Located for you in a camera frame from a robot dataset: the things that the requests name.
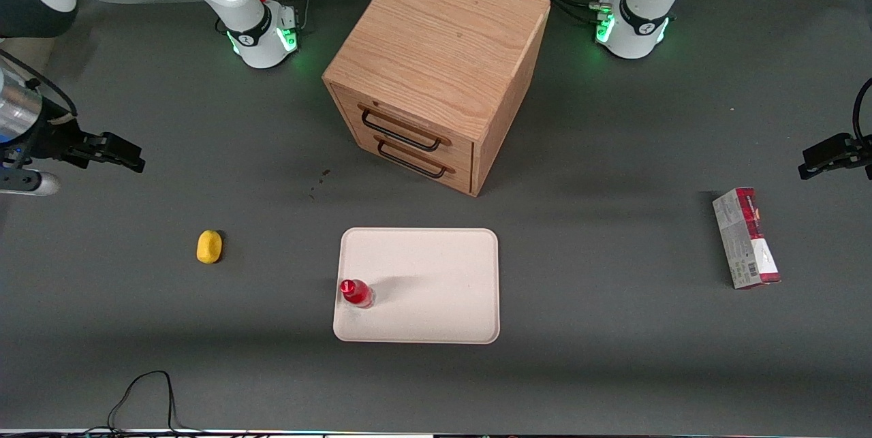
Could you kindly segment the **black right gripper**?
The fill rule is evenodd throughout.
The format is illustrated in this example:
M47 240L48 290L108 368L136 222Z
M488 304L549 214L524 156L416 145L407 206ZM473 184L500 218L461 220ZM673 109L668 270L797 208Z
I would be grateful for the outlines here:
M29 139L32 159L53 159L69 163L78 168L88 168L91 162L111 163L141 174L146 162L139 156L142 149L113 133L99 137L88 134L79 128L78 119L53 101L44 101L32 137Z

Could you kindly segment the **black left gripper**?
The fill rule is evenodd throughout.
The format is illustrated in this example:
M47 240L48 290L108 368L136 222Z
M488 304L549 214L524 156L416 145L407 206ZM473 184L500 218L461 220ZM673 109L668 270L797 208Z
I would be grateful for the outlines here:
M835 169L862 168L872 180L870 136L835 134L803 151L804 162L798 166L801 180Z

